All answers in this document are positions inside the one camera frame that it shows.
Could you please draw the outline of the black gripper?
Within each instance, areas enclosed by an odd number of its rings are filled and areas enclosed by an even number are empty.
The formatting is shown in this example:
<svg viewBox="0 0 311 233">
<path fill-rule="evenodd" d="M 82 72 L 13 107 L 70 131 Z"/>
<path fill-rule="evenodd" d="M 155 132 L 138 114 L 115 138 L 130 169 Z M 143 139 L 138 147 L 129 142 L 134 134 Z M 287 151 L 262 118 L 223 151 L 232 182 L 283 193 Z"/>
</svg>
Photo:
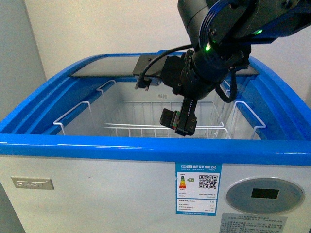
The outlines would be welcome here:
<svg viewBox="0 0 311 233">
<path fill-rule="evenodd" d="M 181 111 L 163 109 L 160 124 L 176 128 L 181 136 L 195 133 L 197 100 L 206 97 L 219 86 L 230 71 L 245 69 L 249 65 L 249 50 L 234 53 L 218 53 L 215 50 L 187 51 L 181 57 L 167 56 L 161 78 L 165 85 L 176 95 L 184 96 Z"/>
</svg>

